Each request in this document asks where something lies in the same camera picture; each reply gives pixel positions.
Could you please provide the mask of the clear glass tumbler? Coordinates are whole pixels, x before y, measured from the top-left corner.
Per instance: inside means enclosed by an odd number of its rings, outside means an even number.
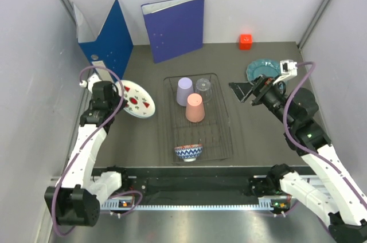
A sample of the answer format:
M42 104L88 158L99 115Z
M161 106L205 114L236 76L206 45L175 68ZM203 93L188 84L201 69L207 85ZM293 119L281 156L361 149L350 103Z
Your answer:
M212 84L209 79L200 78L196 82L195 93L202 97L204 103L207 103L212 98Z

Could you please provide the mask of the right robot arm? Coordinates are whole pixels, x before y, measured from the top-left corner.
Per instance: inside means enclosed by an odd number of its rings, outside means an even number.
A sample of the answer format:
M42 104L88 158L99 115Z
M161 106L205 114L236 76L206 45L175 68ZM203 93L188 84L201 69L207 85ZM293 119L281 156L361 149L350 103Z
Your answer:
M287 96L277 79L260 76L252 83L229 83L239 102L254 96L252 105L264 105L284 126L290 149L313 170L327 190L324 194L286 164L267 174L271 193L287 193L313 212L335 242L366 242L366 194L339 159L331 139L314 120L319 107L312 91L299 83Z

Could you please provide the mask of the teal ornate plate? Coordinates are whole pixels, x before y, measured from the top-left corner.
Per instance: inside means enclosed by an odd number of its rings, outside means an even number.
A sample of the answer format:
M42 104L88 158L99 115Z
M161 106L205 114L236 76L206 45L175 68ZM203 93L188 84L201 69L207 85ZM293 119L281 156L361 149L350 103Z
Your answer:
M280 64L271 59L258 59L247 66L246 75L248 82L253 85L254 80L260 75L276 78L281 75Z

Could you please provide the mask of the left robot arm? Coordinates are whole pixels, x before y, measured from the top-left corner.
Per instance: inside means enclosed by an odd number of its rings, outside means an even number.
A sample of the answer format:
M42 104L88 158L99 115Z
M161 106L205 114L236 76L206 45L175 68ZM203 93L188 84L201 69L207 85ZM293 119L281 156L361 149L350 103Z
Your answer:
M80 116L77 141L70 160L55 186L44 194L54 227L94 226L101 205L115 192L124 195L130 181L115 171L92 182L92 171L101 144L114 116L126 105L122 82L98 81L92 85L88 108Z

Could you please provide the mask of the purple plastic cup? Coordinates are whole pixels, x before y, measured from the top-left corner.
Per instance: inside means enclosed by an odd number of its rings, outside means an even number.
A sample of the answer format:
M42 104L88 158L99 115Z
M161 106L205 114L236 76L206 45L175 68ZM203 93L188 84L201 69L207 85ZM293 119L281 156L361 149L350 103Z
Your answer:
M176 101L180 106L185 107L187 105L187 100L189 95L194 92L193 82L188 77L180 78L178 81Z

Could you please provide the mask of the white watermelon pattern plate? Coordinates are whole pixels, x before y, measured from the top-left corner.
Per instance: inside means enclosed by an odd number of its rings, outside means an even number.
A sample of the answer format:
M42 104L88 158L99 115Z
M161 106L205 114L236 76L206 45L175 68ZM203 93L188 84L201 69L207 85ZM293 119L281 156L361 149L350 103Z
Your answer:
M122 93L124 100L127 101L124 110L137 118L147 119L152 117L155 114L155 103L149 93L139 84L130 80L121 80L120 82L116 82L115 85L119 94Z

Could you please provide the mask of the pink plastic cup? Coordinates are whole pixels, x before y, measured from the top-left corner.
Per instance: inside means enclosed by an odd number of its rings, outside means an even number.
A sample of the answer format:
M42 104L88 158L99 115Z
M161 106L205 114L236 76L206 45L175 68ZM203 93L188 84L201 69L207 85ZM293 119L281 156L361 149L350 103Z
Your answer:
M188 96L185 115L192 123L198 123L204 119L204 102L200 94L192 93Z

